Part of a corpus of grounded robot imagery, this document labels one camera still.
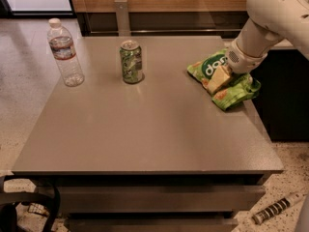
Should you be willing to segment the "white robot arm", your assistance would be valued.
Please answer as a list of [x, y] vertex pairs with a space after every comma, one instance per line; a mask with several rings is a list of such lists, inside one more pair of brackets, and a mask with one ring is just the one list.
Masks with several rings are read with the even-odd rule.
[[249, 73], [267, 57], [270, 49], [289, 41], [309, 58], [309, 0], [247, 0], [248, 20], [231, 42], [206, 89], [215, 94], [236, 74]]

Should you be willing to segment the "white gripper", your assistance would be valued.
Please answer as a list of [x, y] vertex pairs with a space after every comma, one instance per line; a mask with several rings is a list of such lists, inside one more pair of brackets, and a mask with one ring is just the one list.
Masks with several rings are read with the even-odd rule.
[[225, 57], [228, 65], [217, 67], [207, 85], [207, 90], [211, 95], [226, 85], [231, 80], [233, 73], [250, 73], [259, 67], [266, 59], [267, 54], [261, 57], [249, 56], [239, 48], [237, 41], [233, 40], [225, 52]]

